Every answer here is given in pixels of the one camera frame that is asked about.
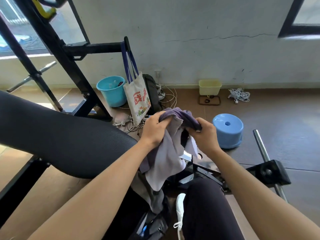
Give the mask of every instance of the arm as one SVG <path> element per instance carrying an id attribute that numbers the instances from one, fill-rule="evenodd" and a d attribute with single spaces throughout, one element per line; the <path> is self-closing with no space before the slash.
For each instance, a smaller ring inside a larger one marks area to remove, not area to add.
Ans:
<path id="1" fill-rule="evenodd" d="M 29 240 L 100 240 L 145 156 L 162 141 L 170 118 L 146 120 L 140 141 L 55 212 Z"/>
<path id="2" fill-rule="evenodd" d="M 320 228 L 292 205 L 274 194 L 252 174 L 223 152 L 216 128 L 197 118 L 200 133 L 188 129 L 199 149 L 219 168 L 242 212 L 260 240 L 320 239 Z"/>

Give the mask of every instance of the person's left hand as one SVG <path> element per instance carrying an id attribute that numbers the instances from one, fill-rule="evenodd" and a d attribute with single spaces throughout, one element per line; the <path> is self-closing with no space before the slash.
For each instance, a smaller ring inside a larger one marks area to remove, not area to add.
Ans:
<path id="1" fill-rule="evenodd" d="M 148 118 L 144 123 L 140 141 L 149 144 L 152 147 L 151 149 L 157 147 L 162 141 L 163 136 L 165 135 L 165 129 L 172 120 L 172 117 L 170 116 L 165 120 L 159 122 L 159 117 L 163 113 L 165 113 L 165 111 L 155 113 L 154 115 L 150 116 L 150 118 Z"/>

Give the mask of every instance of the turquoise bucket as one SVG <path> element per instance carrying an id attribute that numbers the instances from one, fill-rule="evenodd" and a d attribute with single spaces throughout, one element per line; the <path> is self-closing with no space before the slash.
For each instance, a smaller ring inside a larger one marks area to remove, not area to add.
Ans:
<path id="1" fill-rule="evenodd" d="M 127 102 L 123 88 L 125 82 L 125 79 L 121 76 L 108 76 L 97 83 L 97 89 L 101 91 L 110 107 L 120 107 Z"/>

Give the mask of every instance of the blue bag strap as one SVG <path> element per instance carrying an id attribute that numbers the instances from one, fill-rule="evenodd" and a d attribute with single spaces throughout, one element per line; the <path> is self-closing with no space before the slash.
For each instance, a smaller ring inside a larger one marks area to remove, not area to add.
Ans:
<path id="1" fill-rule="evenodd" d="M 129 55 L 130 62 L 131 62 L 131 64 L 133 65 L 133 68 L 136 70 L 137 75 L 139 76 L 139 71 L 138 71 L 138 68 L 137 68 L 136 61 L 134 60 L 134 55 L 132 54 L 132 51 L 130 51 L 130 52 L 128 53 L 128 55 Z"/>
<path id="2" fill-rule="evenodd" d="M 133 82 L 133 79 L 132 79 L 132 76 L 131 76 L 130 70 L 129 70 L 129 64 L 128 64 L 128 58 L 127 58 L 125 42 L 122 41 L 120 43 L 120 46 L 121 46 L 121 53 L 122 53 L 122 59 L 123 59 L 125 74 L 127 76 L 128 84 L 130 84 L 130 82 Z"/>

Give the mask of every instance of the tile floor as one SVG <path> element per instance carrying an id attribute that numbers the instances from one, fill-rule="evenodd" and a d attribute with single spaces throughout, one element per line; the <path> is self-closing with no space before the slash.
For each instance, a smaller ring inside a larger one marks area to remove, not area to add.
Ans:
<path id="1" fill-rule="evenodd" d="M 53 89 L 64 108 L 75 108 L 82 100 L 78 89 Z M 320 89 L 255 89 L 250 102 L 234 104 L 221 90 L 220 106 L 198 105 L 197 89 L 177 89 L 177 107 L 194 117 L 212 121 L 220 113 L 231 113 L 244 123 L 243 141 L 230 155 L 244 167 L 262 162 L 252 130 L 258 129 L 271 159 L 282 161 L 292 181 L 284 186 L 290 204 L 320 226 Z M 98 96 L 114 116 L 125 109 L 111 109 L 102 94 Z M 16 96 L 51 107 L 40 90 L 30 88 L 14 92 Z M 29 160 L 30 154 L 0 145 L 0 190 Z M 214 167 L 204 157 L 198 163 Z M 89 181 L 68 176 L 50 166 L 0 229 L 0 239 L 23 240 Z M 247 240 L 258 239 L 232 195 L 227 196 Z M 170 227 L 166 239 L 177 239 Z"/>

